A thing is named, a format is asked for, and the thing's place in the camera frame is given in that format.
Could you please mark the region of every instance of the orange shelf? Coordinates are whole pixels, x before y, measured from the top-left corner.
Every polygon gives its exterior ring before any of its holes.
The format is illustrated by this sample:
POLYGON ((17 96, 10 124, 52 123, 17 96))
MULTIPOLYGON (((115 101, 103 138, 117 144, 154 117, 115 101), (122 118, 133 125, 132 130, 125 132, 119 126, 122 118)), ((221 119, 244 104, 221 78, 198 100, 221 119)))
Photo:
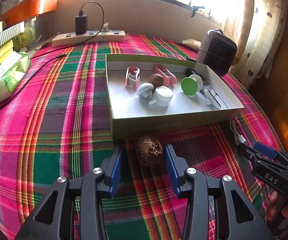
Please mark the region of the orange shelf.
POLYGON ((6 13, 0 15, 0 21, 13 26, 34 16, 56 10, 57 0, 26 0, 6 13))

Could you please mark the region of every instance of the white wall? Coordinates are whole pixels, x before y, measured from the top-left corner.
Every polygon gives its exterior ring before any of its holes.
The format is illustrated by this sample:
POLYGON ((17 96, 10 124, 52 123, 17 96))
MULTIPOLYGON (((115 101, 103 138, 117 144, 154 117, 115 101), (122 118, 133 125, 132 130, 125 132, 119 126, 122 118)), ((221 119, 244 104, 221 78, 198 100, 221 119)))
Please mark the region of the white wall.
MULTIPOLYGON (((160 0, 58 0, 57 10, 52 12, 52 35, 75 32, 75 17, 83 3, 96 1, 104 9, 105 22, 114 30, 143 34, 169 40, 194 39, 202 41, 206 31, 221 28, 220 24, 197 12, 160 0)), ((88 14, 88 30, 98 30, 102 13, 96 4, 83 7, 88 14)))

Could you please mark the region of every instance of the walnut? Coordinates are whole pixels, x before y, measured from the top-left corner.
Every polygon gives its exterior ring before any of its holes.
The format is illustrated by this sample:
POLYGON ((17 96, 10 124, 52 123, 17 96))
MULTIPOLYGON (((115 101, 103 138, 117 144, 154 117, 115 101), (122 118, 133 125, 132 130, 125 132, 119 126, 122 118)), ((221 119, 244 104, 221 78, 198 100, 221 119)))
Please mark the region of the walnut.
POLYGON ((152 92, 154 93, 155 89, 157 87, 160 87, 160 86, 164 85, 164 79, 163 79, 162 75, 160 75, 160 74, 153 74, 149 78, 148 83, 151 83, 154 86, 154 88, 152 90, 152 92))
POLYGON ((139 138, 137 144, 136 156, 144 166, 154 167, 164 156, 162 145, 155 137, 149 135, 142 136, 139 138))

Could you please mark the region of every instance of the green disc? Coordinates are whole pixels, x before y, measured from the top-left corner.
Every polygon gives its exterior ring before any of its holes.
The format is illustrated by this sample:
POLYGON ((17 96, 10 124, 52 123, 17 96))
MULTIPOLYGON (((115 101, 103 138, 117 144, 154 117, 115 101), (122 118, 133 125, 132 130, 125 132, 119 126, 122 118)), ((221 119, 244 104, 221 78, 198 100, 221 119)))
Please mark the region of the green disc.
POLYGON ((197 92, 197 84, 194 79, 186 77, 181 82, 183 92, 188 96, 193 96, 197 92))

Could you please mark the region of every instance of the green box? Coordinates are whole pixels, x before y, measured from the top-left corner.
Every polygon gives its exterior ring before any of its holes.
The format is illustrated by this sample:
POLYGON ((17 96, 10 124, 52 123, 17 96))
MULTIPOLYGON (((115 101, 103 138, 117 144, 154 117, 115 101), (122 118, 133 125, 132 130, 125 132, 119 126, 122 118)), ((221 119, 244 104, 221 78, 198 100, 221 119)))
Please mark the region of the green box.
POLYGON ((167 57, 107 54, 106 86, 108 110, 113 139, 138 137, 174 130, 187 129, 222 122, 236 117, 244 108, 229 87, 209 67, 203 64, 167 57), (148 98, 138 97, 136 90, 125 87, 126 70, 130 66, 140 69, 140 84, 148 81, 156 65, 172 72, 177 83, 168 87, 173 98, 167 107, 149 105, 148 98), (207 106, 206 96, 200 91, 187 96, 181 90, 181 81, 188 68, 203 76, 220 108, 207 106))

